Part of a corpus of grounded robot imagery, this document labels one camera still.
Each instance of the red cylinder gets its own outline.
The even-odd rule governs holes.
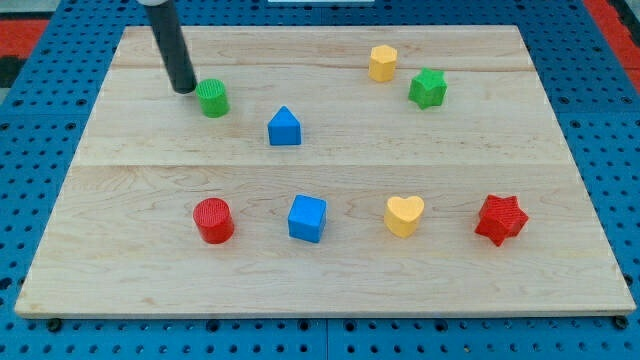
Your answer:
[[[221,244],[233,235],[233,220],[229,205],[218,198],[202,200],[193,209],[193,220],[198,226],[202,240],[210,244]]]

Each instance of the plastic block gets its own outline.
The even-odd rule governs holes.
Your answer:
[[[286,106],[278,110],[269,121],[267,128],[271,145],[300,145],[302,143],[300,122]]]
[[[517,236],[529,217],[518,206],[518,198],[487,196],[480,209],[480,223],[476,233],[487,236],[496,246],[501,246],[508,237]]]
[[[205,116],[216,118],[229,112],[227,91],[222,81],[218,79],[201,81],[196,86],[196,95]]]
[[[327,221],[327,202],[305,195],[296,195],[289,211],[289,236],[317,243]]]
[[[398,51],[391,46],[374,47],[369,60],[369,77],[379,82],[393,80],[397,59]]]
[[[210,244],[221,244],[233,235],[231,211],[222,199],[209,198],[201,201],[193,210],[193,220],[202,240]]]
[[[387,200],[384,224],[394,235],[406,238],[418,229],[423,212],[424,201],[422,198],[410,196],[403,199],[394,196]]]
[[[447,83],[444,81],[444,71],[422,68],[420,74],[411,79],[409,100],[418,104],[420,109],[442,105]]]

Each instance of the yellow block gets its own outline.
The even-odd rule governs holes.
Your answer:
[[[369,77],[375,81],[390,81],[396,71],[398,51],[388,45],[376,46],[371,49],[369,60]]]
[[[424,211],[424,201],[418,196],[406,199],[393,196],[387,200],[384,224],[396,236],[409,237],[418,229],[420,216]]]

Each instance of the red surface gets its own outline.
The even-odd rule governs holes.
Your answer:
[[[0,57],[28,58],[48,24],[49,20],[0,20]]]
[[[629,29],[618,19],[618,12],[607,0],[584,0],[600,31],[627,71],[636,91],[640,91],[640,48],[631,39]]]
[[[515,196],[487,196],[479,216],[476,233],[489,237],[496,246],[502,245],[506,238],[518,235],[529,220],[527,214],[520,210]]]
[[[193,220],[202,240],[210,244],[221,244],[233,235],[231,211],[222,199],[209,198],[201,201],[193,210]]]

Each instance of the blue house-shaped block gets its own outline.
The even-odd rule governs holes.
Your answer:
[[[300,145],[302,143],[300,122],[286,106],[278,110],[267,127],[269,144],[271,145]]]
[[[296,195],[289,211],[289,236],[317,243],[327,222],[327,202]]]

